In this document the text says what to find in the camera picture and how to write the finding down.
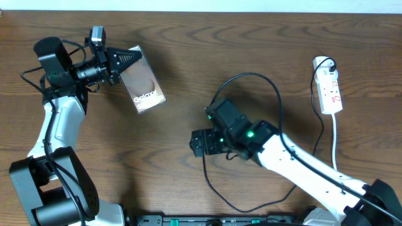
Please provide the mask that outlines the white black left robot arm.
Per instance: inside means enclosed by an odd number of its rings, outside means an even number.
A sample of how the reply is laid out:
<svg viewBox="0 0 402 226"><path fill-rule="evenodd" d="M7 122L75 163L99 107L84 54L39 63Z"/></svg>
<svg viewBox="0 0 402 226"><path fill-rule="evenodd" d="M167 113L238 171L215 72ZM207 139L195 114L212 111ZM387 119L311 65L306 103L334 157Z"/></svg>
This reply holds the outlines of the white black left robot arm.
<svg viewBox="0 0 402 226"><path fill-rule="evenodd" d="M11 181L31 225L136 225L121 205L99 198L75 149L88 94L101 83L117 84L122 72L144 55L108 47L103 38L87 38L76 49L91 52L92 58L74 63L57 37L35 44L44 70L36 89L43 96L45 118L28 156L11 164Z"/></svg>

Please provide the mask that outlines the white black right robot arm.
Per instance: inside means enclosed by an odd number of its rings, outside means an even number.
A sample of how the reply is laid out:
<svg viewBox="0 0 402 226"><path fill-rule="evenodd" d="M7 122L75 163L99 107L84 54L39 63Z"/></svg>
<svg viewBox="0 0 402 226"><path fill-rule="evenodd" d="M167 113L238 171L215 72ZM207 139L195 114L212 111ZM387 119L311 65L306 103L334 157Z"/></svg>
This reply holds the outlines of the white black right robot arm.
<svg viewBox="0 0 402 226"><path fill-rule="evenodd" d="M192 132L196 157L235 153L278 173L314 197L322 208L305 225L401 225L401 204L385 182L373 184L347 176L302 150L266 121L251 122L228 99L206 108L213 126Z"/></svg>

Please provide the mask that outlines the white USB charger adapter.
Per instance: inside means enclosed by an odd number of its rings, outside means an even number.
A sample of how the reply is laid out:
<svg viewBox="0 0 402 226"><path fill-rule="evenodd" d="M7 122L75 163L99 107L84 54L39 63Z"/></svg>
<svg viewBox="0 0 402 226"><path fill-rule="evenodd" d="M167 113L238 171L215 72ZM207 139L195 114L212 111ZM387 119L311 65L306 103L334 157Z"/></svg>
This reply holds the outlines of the white USB charger adapter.
<svg viewBox="0 0 402 226"><path fill-rule="evenodd" d="M337 69L337 63L334 59L328 57L322 62L323 67L327 67L329 72L335 72Z"/></svg>

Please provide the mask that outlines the white power strip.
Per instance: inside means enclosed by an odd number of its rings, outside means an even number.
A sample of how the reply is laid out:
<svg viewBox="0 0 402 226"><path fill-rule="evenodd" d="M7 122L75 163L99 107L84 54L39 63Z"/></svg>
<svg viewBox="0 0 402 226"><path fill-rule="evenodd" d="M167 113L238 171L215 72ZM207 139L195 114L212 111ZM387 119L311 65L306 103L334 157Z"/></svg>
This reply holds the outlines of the white power strip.
<svg viewBox="0 0 402 226"><path fill-rule="evenodd" d="M343 109L339 90L339 73L329 72L327 67L322 66L322 62L327 56L317 56L313 60L314 81L317 84L320 110L322 114L334 115Z"/></svg>

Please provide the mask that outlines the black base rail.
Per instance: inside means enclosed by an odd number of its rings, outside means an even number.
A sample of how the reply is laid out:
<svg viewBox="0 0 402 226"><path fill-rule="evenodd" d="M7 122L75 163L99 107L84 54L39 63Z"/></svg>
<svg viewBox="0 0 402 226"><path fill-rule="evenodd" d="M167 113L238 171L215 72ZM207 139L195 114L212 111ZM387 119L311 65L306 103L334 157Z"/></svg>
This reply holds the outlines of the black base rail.
<svg viewBox="0 0 402 226"><path fill-rule="evenodd" d="M243 225L299 225L291 215L270 216L161 216L137 217L139 226L243 226Z"/></svg>

